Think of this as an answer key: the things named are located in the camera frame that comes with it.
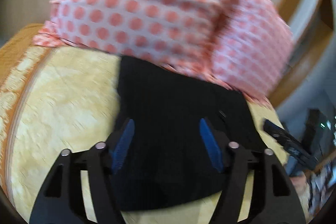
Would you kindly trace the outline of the person right hand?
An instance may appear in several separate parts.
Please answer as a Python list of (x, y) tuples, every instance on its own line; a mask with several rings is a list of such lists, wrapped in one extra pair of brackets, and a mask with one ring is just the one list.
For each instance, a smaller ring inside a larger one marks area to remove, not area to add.
[(296, 176), (290, 177), (290, 180), (299, 197), (303, 211), (307, 212), (309, 210), (309, 200), (311, 194), (310, 194), (310, 185), (308, 183), (306, 175), (303, 172), (300, 172)]

